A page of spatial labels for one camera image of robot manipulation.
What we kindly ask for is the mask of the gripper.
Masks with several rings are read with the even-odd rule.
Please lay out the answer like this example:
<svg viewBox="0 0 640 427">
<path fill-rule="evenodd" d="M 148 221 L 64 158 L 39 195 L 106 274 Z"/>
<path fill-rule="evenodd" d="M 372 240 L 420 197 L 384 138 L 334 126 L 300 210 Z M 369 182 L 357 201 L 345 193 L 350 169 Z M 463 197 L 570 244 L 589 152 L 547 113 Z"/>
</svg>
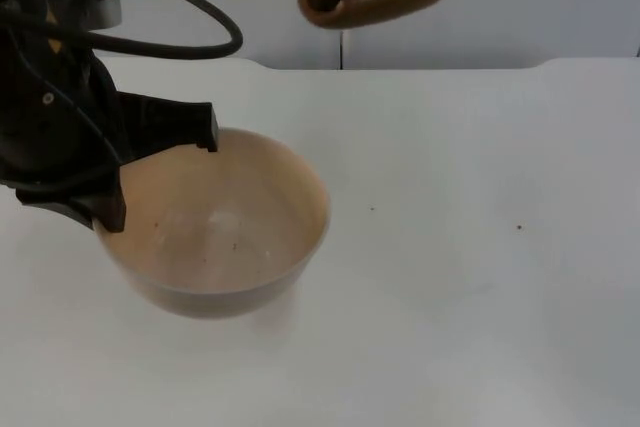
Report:
<svg viewBox="0 0 640 427">
<path fill-rule="evenodd" d="M 194 145 L 218 151 L 210 102 L 118 93 L 130 163 Z M 1 37 L 1 183 L 25 206 L 93 230 L 124 231 L 120 181 L 125 141 L 115 87 L 88 48 L 29 34 Z"/>
</svg>

